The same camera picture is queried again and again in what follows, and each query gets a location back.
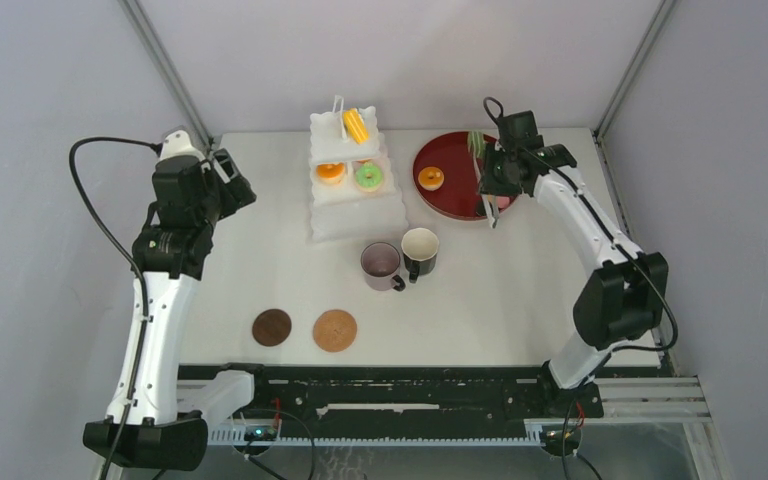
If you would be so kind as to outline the black mug white inside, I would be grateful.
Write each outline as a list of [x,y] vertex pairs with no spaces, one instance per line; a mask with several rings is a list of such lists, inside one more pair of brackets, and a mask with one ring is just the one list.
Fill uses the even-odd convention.
[[413,228],[403,235],[401,250],[411,284],[434,270],[439,248],[438,236],[427,228]]

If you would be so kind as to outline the red round tray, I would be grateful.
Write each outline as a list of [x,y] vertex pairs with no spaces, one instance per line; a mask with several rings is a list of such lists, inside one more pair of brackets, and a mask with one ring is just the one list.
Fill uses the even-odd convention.
[[[467,149],[467,131],[437,136],[427,142],[412,163],[411,179],[423,202],[433,211],[456,220],[486,220],[476,215],[481,202],[472,158]],[[418,172],[427,166],[439,167],[445,176],[442,187],[425,191],[417,183]]]

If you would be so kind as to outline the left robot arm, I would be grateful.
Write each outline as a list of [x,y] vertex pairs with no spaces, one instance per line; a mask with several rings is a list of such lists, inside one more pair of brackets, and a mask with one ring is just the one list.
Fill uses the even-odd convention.
[[85,447],[112,466],[192,471],[210,432],[239,409],[271,407],[271,388],[245,371],[218,373],[180,404],[178,370],[185,323],[219,220],[256,199],[227,150],[159,155],[156,199],[127,254],[135,274],[132,324],[122,371],[105,417],[84,427]]

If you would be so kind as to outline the orange round tart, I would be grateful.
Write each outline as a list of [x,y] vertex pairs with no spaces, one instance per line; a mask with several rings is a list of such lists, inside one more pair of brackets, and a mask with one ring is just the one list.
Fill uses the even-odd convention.
[[319,182],[325,185],[338,185],[346,176],[345,163],[320,164],[315,168],[315,174]]

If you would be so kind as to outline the metal tongs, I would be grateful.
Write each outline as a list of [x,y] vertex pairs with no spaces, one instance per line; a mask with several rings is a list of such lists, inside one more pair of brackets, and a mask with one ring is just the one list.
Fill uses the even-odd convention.
[[[473,137],[468,138],[467,146],[472,158],[478,188],[481,186],[482,179],[482,167],[479,165],[479,159],[484,153],[484,145],[485,143],[483,141],[476,142]],[[480,197],[480,205],[483,208],[488,225],[491,229],[495,229],[499,220],[499,210],[498,206],[496,205],[495,198],[493,196],[484,194],[481,191],[478,191],[478,195]]]

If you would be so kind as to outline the yellow cake slice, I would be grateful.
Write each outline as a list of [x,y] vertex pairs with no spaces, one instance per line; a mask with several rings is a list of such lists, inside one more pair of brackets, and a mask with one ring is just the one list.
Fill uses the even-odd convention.
[[364,123],[363,116],[356,108],[342,112],[344,133],[357,144],[364,144],[369,140],[369,132]]

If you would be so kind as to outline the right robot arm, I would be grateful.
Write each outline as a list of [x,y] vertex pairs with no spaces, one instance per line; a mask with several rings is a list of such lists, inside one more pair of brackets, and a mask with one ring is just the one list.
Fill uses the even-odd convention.
[[491,196],[528,196],[560,221],[588,279],[572,308],[575,332],[547,361],[550,381],[538,402],[552,416],[578,400],[576,388],[617,351],[640,351],[638,339],[674,318],[665,302],[668,264],[645,253],[591,197],[567,147],[547,145],[532,112],[490,116],[498,138],[482,154],[479,191]]

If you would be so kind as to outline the green striped cake slice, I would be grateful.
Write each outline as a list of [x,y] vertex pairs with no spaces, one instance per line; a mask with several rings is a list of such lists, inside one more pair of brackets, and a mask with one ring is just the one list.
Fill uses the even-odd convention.
[[469,131],[467,134],[467,149],[473,159],[483,160],[486,151],[484,134],[477,130]]

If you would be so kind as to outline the white tiered dessert stand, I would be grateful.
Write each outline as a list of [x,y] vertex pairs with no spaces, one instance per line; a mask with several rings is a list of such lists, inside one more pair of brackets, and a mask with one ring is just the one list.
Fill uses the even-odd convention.
[[[342,112],[356,108],[363,116],[369,140],[357,144],[344,133]],[[385,135],[378,127],[374,106],[348,107],[336,95],[331,108],[313,113],[310,120],[311,240],[318,243],[391,237],[408,227],[406,206],[389,157]],[[355,184],[354,173],[364,162],[372,161],[383,172],[379,190],[367,193]],[[318,181],[315,168],[320,164],[345,163],[346,176],[338,185]]]

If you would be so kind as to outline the green donut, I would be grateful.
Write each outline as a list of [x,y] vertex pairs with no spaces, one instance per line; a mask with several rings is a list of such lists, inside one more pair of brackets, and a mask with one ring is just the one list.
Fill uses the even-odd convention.
[[362,163],[354,173],[356,186],[364,192],[372,193],[380,189],[383,183],[381,168],[372,161]]

